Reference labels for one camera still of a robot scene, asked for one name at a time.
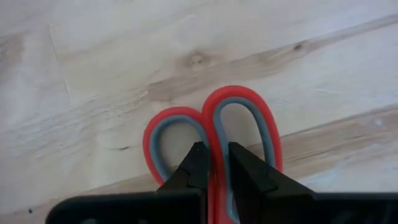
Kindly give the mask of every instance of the light wood surface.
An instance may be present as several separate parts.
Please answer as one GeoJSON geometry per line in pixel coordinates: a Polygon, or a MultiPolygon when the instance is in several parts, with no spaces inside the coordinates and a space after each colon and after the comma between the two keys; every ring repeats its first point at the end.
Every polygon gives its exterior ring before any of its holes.
{"type": "MultiPolygon", "coordinates": [[[[200,109],[229,84],[267,101],[290,177],[318,191],[398,190],[397,1],[4,0],[0,223],[43,223],[73,195],[155,189],[148,121],[200,109]]],[[[246,109],[222,119],[261,151],[246,109]]],[[[170,165],[197,139],[169,128],[170,165]]]]}

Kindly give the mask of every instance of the wood knot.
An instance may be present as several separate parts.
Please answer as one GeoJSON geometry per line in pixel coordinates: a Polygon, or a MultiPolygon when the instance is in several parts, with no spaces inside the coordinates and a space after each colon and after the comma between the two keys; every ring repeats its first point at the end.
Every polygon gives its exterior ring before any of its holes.
{"type": "Polygon", "coordinates": [[[209,66],[210,59],[209,55],[196,51],[186,58],[185,66],[192,70],[199,70],[209,66]]]}
{"type": "Polygon", "coordinates": [[[301,48],[303,48],[303,43],[299,43],[296,46],[294,46],[294,50],[300,50],[301,48]]]}

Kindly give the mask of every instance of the scissors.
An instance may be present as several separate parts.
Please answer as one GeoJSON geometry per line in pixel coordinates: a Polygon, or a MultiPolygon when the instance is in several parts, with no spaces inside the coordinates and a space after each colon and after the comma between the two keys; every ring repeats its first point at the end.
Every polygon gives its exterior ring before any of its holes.
{"type": "Polygon", "coordinates": [[[221,123],[221,110],[230,103],[245,106],[254,116],[260,132],[266,162],[282,172],[282,151],[278,130],[266,102],[244,86],[224,86],[205,101],[202,111],[180,106],[155,115],[144,131],[143,148],[148,168],[162,185],[171,175],[159,152],[162,131],[175,123],[189,123],[199,133],[211,154],[208,176],[208,223],[239,223],[233,203],[229,170],[229,141],[221,123]]]}

